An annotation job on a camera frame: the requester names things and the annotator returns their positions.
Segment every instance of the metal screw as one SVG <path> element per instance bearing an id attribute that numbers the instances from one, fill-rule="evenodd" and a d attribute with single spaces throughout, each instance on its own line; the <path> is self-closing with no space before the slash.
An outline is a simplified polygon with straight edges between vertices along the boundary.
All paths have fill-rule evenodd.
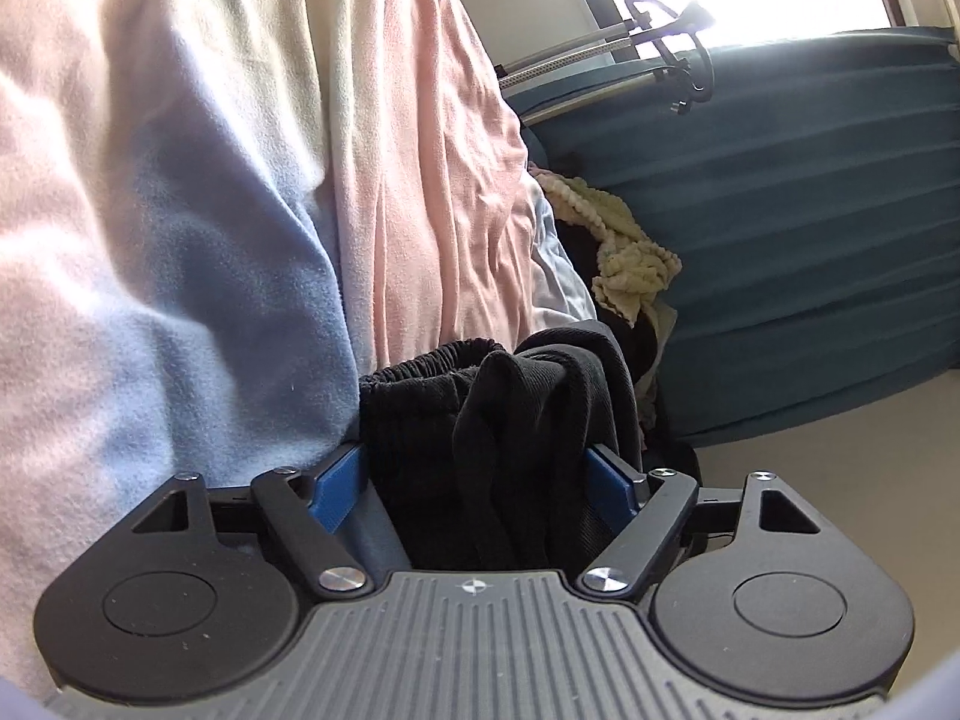
<path id="1" fill-rule="evenodd" d="M 352 565 L 328 568 L 320 574 L 320 587 L 331 592 L 359 590 L 367 583 L 367 575 Z"/>
<path id="2" fill-rule="evenodd" d="M 618 592 L 627 586 L 626 577 L 619 568 L 602 566 L 584 574 L 584 585 L 594 592 Z"/>

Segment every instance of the gray rubber pad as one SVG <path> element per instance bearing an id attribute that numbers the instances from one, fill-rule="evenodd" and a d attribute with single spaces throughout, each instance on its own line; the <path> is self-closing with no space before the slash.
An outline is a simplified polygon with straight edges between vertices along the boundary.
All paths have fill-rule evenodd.
<path id="1" fill-rule="evenodd" d="M 634 611 L 571 594 L 554 572 L 397 573 L 368 598 L 316 608 L 266 672 L 179 706 L 72 689 L 71 720 L 856 720 L 882 702 L 789 712 L 680 673 Z"/>

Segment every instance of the logo symbol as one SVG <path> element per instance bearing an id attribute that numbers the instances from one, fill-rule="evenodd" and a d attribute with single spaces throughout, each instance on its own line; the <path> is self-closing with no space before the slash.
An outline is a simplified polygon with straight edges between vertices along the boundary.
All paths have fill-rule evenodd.
<path id="1" fill-rule="evenodd" d="M 468 579 L 460 586 L 464 592 L 468 592 L 470 595 L 477 596 L 486 590 L 490 585 L 482 579 Z"/>

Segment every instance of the pink blanket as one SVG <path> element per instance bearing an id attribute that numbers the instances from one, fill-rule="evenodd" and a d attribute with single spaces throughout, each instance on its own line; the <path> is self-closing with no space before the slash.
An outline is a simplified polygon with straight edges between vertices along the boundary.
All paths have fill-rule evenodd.
<path id="1" fill-rule="evenodd" d="M 361 373 L 534 329 L 526 149 L 459 0 L 306 0 Z"/>

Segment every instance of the blue plastic piece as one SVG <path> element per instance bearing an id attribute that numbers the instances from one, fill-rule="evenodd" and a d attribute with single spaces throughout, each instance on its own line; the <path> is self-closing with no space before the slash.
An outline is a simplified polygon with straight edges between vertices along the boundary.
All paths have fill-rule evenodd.
<path id="1" fill-rule="evenodd" d="M 586 459 L 587 501 L 616 535 L 640 511 L 634 487 L 592 449 L 587 450 Z M 317 479 L 310 513 L 328 533 L 336 533 L 366 490 L 367 482 L 363 449 L 356 447 Z"/>
<path id="2" fill-rule="evenodd" d="M 367 488 L 363 450 L 356 447 L 317 479 L 310 514 L 328 533 L 336 533 Z"/>
<path id="3" fill-rule="evenodd" d="M 616 536 L 640 512 L 634 485 L 592 449 L 586 455 L 587 501 Z"/>

